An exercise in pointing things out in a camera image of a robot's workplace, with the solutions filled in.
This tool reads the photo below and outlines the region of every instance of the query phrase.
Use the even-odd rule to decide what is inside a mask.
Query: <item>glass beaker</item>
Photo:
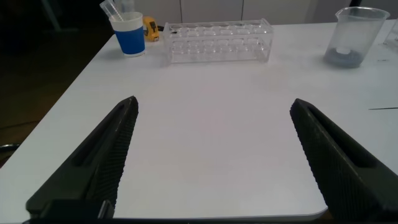
[[[336,13],[338,23],[323,59],[341,67],[358,67],[389,16],[370,7],[341,9]]]

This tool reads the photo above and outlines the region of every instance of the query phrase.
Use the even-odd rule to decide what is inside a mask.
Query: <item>white table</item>
[[[322,56],[335,24],[275,26],[268,64],[164,67],[160,43],[124,58],[113,36],[0,169],[0,223],[29,218],[27,199],[120,100],[139,115],[115,217],[302,217],[326,209],[289,109],[313,103],[398,173],[398,55],[381,46],[362,66]]]

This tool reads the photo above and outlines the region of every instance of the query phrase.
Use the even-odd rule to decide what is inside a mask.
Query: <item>white wall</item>
[[[348,7],[351,0],[312,0],[313,11],[308,13],[308,23],[337,22],[336,12]]]
[[[361,6],[374,7],[390,12],[388,19],[398,18],[398,0],[362,0]]]
[[[160,26],[182,22],[180,0],[136,0],[136,11],[153,17]]]
[[[271,25],[306,23],[311,2],[312,0],[244,0],[243,20],[265,18]]]
[[[183,22],[240,21],[243,0],[181,0]]]

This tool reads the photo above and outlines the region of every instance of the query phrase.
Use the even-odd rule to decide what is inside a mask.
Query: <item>blue cup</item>
[[[137,57],[145,53],[144,28],[140,12],[123,14],[125,21],[110,18],[112,28],[125,56]]]

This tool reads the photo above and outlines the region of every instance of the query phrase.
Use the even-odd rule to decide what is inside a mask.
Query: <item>gray liquid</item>
[[[326,51],[323,59],[332,65],[356,68],[362,63],[363,56],[355,50],[350,50],[348,54],[341,54],[337,52],[336,48],[332,48]]]

